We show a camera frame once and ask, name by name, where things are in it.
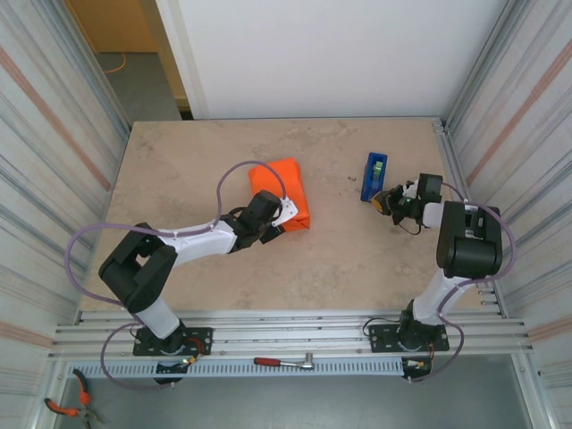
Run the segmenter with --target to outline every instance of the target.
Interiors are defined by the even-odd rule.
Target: red pliers handle
[[[80,404],[83,405],[84,408],[87,408],[89,402],[91,402],[91,396],[89,395],[88,391],[88,381],[86,380],[86,377],[81,373],[79,369],[74,369],[73,374],[77,377],[78,381],[80,382]],[[60,407],[49,398],[45,398],[44,403],[46,404],[46,406],[50,411],[53,411],[56,414],[62,414],[69,417],[77,417],[80,414],[82,414],[79,408]]]

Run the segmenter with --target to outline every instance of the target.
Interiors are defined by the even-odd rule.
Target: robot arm
[[[125,308],[160,340],[165,353],[180,346],[184,325],[161,296],[171,270],[200,257],[224,255],[263,244],[284,232],[282,224],[298,213],[294,203],[265,190],[247,207],[221,216],[220,221],[180,230],[160,230],[171,237],[129,232],[99,269],[99,277]],[[146,223],[137,226],[150,229]],[[190,231],[205,232],[187,235]]]
[[[447,315],[465,288],[458,288],[441,311],[440,305],[460,283],[483,279],[501,268],[501,226],[479,207],[457,201],[442,203],[441,186],[441,176],[421,174],[418,181],[379,192],[372,198],[377,210],[391,216],[395,225],[410,218],[420,228],[440,228],[435,275],[425,291],[401,312],[399,328],[387,329],[388,338],[383,339],[407,351],[422,349],[428,343],[448,349],[448,343],[445,348],[440,341],[444,334],[440,315]],[[489,208],[500,213],[497,207]]]

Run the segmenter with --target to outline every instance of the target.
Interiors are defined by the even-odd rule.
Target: orange cloth
[[[310,228],[310,211],[307,208],[306,193],[302,184],[302,172],[299,164],[294,158],[282,159],[273,163],[268,163],[280,175],[288,197],[294,201],[298,208],[296,214],[282,226],[286,231],[307,230]],[[252,193],[256,195],[261,190],[272,192],[275,196],[282,198],[282,187],[278,179],[264,166],[259,165],[248,172]]]

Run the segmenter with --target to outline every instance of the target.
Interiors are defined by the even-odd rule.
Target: base mounting plate
[[[213,328],[184,328],[183,337],[196,338],[204,347],[203,355],[211,354],[213,345]],[[161,341],[147,327],[137,330],[135,344],[133,345],[133,356],[198,356],[198,346],[195,341],[183,340],[182,346],[174,353],[166,354],[161,351]]]
[[[408,349],[400,342],[397,330],[398,324],[372,324],[369,328],[369,343],[372,348],[372,353],[395,353],[395,352],[418,352],[429,351],[428,343],[419,344],[414,349]],[[439,326],[440,333],[438,339],[433,341],[435,351],[449,350],[449,339],[445,326]]]

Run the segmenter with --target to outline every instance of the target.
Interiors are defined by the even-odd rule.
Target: marble tabletop
[[[173,229],[215,216],[215,187],[240,161],[299,162],[311,229],[264,246],[205,257],[172,271],[164,296],[175,309],[401,309],[436,269],[438,231],[413,237],[359,199],[369,152],[388,158],[385,188],[420,172],[444,174],[429,120],[136,122],[106,220]],[[223,212],[252,197],[248,167],[223,185]],[[404,221],[413,230],[413,221]],[[97,270],[123,237],[104,231],[87,288],[112,297]],[[470,290],[459,307],[478,307]],[[84,298],[86,310],[114,309]]]

